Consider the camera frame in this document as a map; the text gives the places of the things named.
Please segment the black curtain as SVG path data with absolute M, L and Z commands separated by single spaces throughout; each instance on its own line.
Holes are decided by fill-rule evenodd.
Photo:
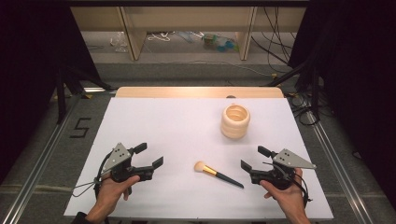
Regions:
M 81 92 L 84 78 L 100 77 L 70 7 L 0 0 L 0 184 L 57 85 Z
M 317 63 L 331 108 L 396 208 L 396 0 L 309 0 L 289 61 Z

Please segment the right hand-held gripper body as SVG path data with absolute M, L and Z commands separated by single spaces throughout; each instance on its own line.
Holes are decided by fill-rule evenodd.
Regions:
M 259 184 L 262 180 L 273 184 L 277 189 L 284 190 L 291 186 L 294 180 L 295 168 L 316 169 L 317 166 L 291 152 L 288 149 L 282 149 L 276 153 L 276 156 L 270 158 L 273 167 L 270 171 L 251 170 L 249 175 L 252 184 Z

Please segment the clear plastic bag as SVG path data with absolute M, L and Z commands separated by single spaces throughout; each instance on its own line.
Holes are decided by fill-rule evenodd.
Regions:
M 126 53 L 129 51 L 124 32 L 117 32 L 111 37 L 110 45 L 115 48 L 116 52 Z

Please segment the aluminium floor rail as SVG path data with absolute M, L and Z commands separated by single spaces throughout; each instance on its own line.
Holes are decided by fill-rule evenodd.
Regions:
M 338 157 L 330 138 L 324 131 L 319 119 L 312 113 L 307 113 L 307 118 L 309 121 L 313 122 L 313 129 L 316 136 L 321 144 L 322 149 L 329 161 L 332 170 L 337 177 L 338 183 L 342 188 L 349 205 L 360 224 L 374 224 L 372 217 L 370 216 L 367 206 L 365 205 L 363 199 L 359 195 L 357 188 L 352 183 L 352 180 L 347 173 L 346 168 L 342 164 L 340 158 Z
M 43 175 L 54 150 L 58 146 L 68 119 L 73 113 L 79 99 L 79 95 L 69 97 L 64 116 L 56 122 L 50 133 L 50 137 L 46 142 L 46 145 L 42 148 L 38 158 L 35 160 L 33 168 L 30 169 L 29 175 L 22 185 L 12 187 L 12 189 L 16 192 L 16 197 L 8 208 L 5 217 L 2 219 L 0 224 L 18 224 L 24 209 L 26 208 L 33 195 L 33 192 L 35 191 L 36 184 Z

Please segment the green and blue plastic items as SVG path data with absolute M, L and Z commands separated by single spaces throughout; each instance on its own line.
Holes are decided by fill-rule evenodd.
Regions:
M 234 50 L 234 51 L 239 50 L 235 41 L 225 36 L 204 34 L 202 39 L 204 41 L 204 46 L 206 48 L 215 49 L 219 52 L 225 52 L 228 50 Z

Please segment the person's right hand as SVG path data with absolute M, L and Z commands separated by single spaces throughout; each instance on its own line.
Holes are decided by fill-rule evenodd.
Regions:
M 303 192 L 296 184 L 292 184 L 284 190 L 277 189 L 273 184 L 265 180 L 262 180 L 260 185 L 267 190 L 264 198 L 274 198 L 286 215 L 291 216 L 305 213 Z

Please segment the black stand legs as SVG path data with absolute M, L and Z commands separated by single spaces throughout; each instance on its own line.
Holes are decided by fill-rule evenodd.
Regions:
M 58 103 L 58 120 L 60 124 L 66 117 L 66 97 L 64 87 L 67 87 L 72 94 L 82 94 L 86 92 L 80 81 L 88 80 L 92 84 L 104 89 L 105 91 L 115 91 L 116 88 L 106 84 L 99 77 L 94 77 L 84 71 L 69 65 L 62 65 L 56 74 L 56 93 Z
M 298 80 L 295 84 L 295 89 L 297 92 L 305 92 L 311 90 L 311 101 L 307 110 L 313 116 L 313 121 L 308 123 L 308 126 L 315 125 L 320 122 L 320 117 L 318 114 L 318 96 L 319 96 L 319 86 L 318 86 L 318 72 L 315 66 L 315 62 L 311 60 L 306 60 L 295 68 L 291 69 L 285 75 L 277 77 L 270 83 L 265 84 L 265 87 L 275 87 L 284 81 L 298 75 Z

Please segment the wooden shelf unit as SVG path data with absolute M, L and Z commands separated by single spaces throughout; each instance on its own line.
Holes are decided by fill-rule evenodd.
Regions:
M 248 58 L 251 34 L 296 33 L 304 7 L 72 7 L 82 31 L 123 32 L 132 60 L 137 60 L 148 32 L 234 32 L 241 60 Z

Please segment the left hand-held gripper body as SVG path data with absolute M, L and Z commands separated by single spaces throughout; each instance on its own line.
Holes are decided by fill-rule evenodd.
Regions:
M 144 167 L 132 166 L 132 157 L 129 149 L 122 143 L 117 143 L 105 157 L 105 163 L 101 166 L 101 177 L 108 176 L 118 183 L 134 175 L 138 175 L 140 181 L 151 180 L 154 174 L 152 164 Z

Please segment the person's left hand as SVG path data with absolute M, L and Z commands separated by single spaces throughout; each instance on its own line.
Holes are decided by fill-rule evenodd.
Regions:
M 91 209 L 89 215 L 92 217 L 107 217 L 111 214 L 117 205 L 120 197 L 123 196 L 127 201 L 129 197 L 128 188 L 140 180 L 138 175 L 129 177 L 123 182 L 115 182 L 110 177 L 102 182 L 96 203 Z

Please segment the wooden table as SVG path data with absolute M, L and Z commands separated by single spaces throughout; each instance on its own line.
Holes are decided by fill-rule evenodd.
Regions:
M 121 87 L 116 98 L 283 98 L 277 87 Z

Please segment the white board sheet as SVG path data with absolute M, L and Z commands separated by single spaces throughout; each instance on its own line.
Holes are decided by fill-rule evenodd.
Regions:
M 160 157 L 163 165 L 150 181 L 134 185 L 128 201 L 120 201 L 113 217 L 147 220 L 268 220 L 284 214 L 264 189 L 251 183 L 243 160 L 257 170 L 267 170 L 270 159 L 258 146 L 279 152 L 286 148 L 309 157 L 296 121 L 284 98 L 241 99 L 250 113 L 247 134 L 237 140 L 220 131 L 225 98 L 113 98 L 92 144 L 78 182 L 97 175 L 105 155 L 117 144 L 148 148 L 133 156 L 136 167 Z M 212 175 L 194 171 L 203 161 L 244 185 L 243 189 Z

